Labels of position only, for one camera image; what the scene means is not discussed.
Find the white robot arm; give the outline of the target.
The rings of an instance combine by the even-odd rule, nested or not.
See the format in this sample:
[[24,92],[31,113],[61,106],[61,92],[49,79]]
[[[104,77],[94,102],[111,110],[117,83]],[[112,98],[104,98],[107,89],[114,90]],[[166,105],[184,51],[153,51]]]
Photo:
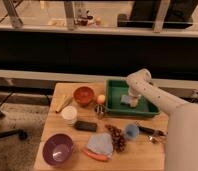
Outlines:
[[129,74],[129,94],[143,95],[169,117],[164,171],[198,171],[198,104],[190,103],[150,84],[141,69]]

